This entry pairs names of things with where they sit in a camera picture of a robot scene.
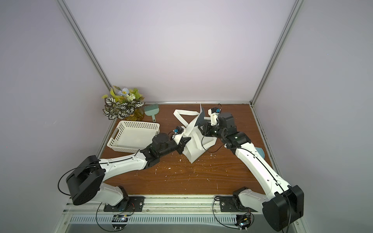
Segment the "white insulated delivery bag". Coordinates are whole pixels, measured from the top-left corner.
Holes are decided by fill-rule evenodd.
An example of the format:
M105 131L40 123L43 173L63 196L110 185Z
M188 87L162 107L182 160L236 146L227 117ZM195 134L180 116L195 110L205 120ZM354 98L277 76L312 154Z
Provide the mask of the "white insulated delivery bag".
M217 139L215 137L204 137L200 131L201 125L210 122L210 116L206 116L202 107L199 112L176 109L173 114L185 127L183 137L191 137L183 151L183 155L193 163L207 149L216 144Z

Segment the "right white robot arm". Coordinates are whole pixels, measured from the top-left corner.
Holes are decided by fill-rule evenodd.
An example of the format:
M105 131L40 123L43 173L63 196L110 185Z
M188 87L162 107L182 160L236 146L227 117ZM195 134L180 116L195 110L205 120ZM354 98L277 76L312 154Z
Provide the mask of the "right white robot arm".
M221 140L254 175L264 194L243 187L233 193L232 202L239 211L252 209L261 213L277 232L289 230L290 225L304 215L304 192L285 181L260 155L251 139L237 130L234 117L213 108L201 125L203 136Z

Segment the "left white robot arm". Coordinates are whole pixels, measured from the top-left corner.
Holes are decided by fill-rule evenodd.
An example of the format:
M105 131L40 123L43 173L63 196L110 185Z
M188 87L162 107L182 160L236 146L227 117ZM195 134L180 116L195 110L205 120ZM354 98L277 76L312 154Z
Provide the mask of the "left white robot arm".
M87 157L74 168L66 178L66 183L74 205L90 201L106 203L121 208L128 204L128 195L121 186L111 186L106 180L135 170L148 169L160 162L160 158L174 151L182 154L191 137L178 135L176 142L165 133L153 137L151 144L134 154L113 159Z

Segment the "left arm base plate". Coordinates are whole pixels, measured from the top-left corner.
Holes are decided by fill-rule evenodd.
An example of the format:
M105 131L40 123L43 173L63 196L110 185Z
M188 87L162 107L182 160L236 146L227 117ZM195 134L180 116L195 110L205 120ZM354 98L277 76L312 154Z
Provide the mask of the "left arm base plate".
M144 196L125 197L115 206L106 204L104 212L141 212L144 206L144 201Z

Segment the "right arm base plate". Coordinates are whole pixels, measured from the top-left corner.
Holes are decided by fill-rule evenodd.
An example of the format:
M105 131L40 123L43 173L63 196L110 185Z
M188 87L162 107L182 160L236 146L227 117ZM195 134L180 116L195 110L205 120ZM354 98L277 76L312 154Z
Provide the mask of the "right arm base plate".
M236 198L233 196L216 196L216 201L219 202L220 211L223 213L228 212L256 212L256 210L249 207L244 207L241 204L238 204Z

